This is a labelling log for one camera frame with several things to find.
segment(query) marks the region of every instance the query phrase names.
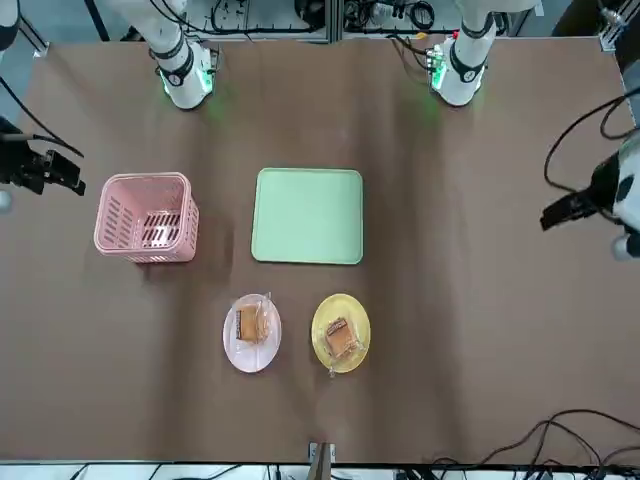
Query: white floor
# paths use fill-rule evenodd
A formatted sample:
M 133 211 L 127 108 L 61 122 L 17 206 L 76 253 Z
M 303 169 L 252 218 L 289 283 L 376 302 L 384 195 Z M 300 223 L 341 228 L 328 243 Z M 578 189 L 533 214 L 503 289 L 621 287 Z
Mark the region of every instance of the white floor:
M 0 480 L 69 480 L 75 472 L 82 468 L 77 465 L 2 465 L 0 466 Z M 119 464 L 119 465 L 90 465 L 77 478 L 77 480 L 148 480 L 157 465 L 153 464 Z M 189 477 L 212 477 L 228 469 L 230 465 L 163 465 L 153 476 L 153 480 L 175 480 Z M 275 466 L 270 467 L 271 478 L 275 480 Z M 307 478 L 309 467 L 305 466 L 280 466 L 282 480 L 303 480 Z M 332 475 L 340 479 L 348 480 L 393 480 L 392 470 L 360 470 L 334 468 Z M 439 477 L 441 472 L 434 472 Z M 512 480 L 512 472 L 468 472 L 463 476 L 462 472 L 450 471 L 447 480 Z M 556 473 L 555 480 L 582 480 L 584 475 L 570 473 Z M 220 480 L 266 480 L 268 479 L 266 466 L 245 465 L 220 477 Z M 607 480 L 623 480 L 623 477 L 609 475 Z

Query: plastic basket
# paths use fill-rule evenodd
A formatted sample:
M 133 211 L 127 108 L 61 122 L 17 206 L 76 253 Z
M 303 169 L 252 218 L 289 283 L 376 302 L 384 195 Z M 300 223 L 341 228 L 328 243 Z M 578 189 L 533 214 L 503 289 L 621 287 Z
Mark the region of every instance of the plastic basket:
M 93 240 L 103 255 L 187 262 L 197 236 L 198 207 L 181 173 L 115 175 L 102 188 Z

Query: green led light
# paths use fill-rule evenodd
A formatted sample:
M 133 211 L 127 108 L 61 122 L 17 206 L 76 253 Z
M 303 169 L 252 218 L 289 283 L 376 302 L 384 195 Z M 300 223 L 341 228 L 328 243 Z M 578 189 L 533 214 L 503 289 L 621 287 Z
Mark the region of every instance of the green led light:
M 167 81 L 164 79 L 164 75 L 160 72 L 160 79 L 162 80 L 162 86 L 164 87 L 164 93 L 169 95 L 169 89 L 167 88 Z
M 447 64 L 442 62 L 438 68 L 436 68 L 435 72 L 431 76 L 431 87 L 434 90 L 440 90 L 442 87 L 442 82 L 444 82 L 444 76 L 447 73 Z
M 202 89 L 209 93 L 213 90 L 213 82 L 211 81 L 211 74 L 205 73 L 202 70 L 196 70 Z

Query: table surface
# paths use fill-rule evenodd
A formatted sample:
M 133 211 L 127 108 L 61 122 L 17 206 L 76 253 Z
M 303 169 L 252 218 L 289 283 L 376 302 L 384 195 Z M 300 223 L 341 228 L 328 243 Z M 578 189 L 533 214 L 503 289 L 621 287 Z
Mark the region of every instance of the table surface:
M 560 195 L 542 179 L 547 149 L 622 91 L 596 39 L 496 42 L 462 109 L 409 76 L 387 41 L 225 44 L 216 94 L 192 112 L 171 105 L 153 70 L 131 43 L 54 46 L 36 62 L 27 104 L 85 153 L 88 186 L 84 198 L 14 190 L 0 218 L 3 458 L 305 462 L 309 441 L 329 441 L 340 462 L 473 463 L 565 408 L 640 422 L 638 265 L 612 260 L 619 232 L 601 219 L 538 224 Z M 620 110 L 612 127 L 630 124 Z M 581 185 L 614 151 L 597 123 L 567 139 L 555 178 Z M 358 170 L 363 261 L 253 260 L 264 167 Z M 139 267 L 96 251 L 102 185 L 145 171 L 191 180 L 193 262 Z M 249 292 L 270 292 L 283 326 L 256 375 L 231 366 L 221 338 Z M 372 343 L 332 379 L 309 330 L 335 292 L 363 303 Z M 565 420 L 604 452 L 634 439 L 598 418 Z M 560 431 L 543 457 L 587 461 Z

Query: cake slice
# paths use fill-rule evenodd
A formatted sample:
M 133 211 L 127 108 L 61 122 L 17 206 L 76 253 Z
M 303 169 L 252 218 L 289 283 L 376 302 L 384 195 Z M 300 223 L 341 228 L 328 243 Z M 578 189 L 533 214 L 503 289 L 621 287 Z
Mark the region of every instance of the cake slice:
M 356 339 L 344 317 L 339 317 L 329 325 L 326 339 L 331 355 L 335 358 L 350 353 L 356 346 Z
M 262 305 L 247 305 L 236 310 L 236 338 L 259 343 L 267 337 L 267 316 Z

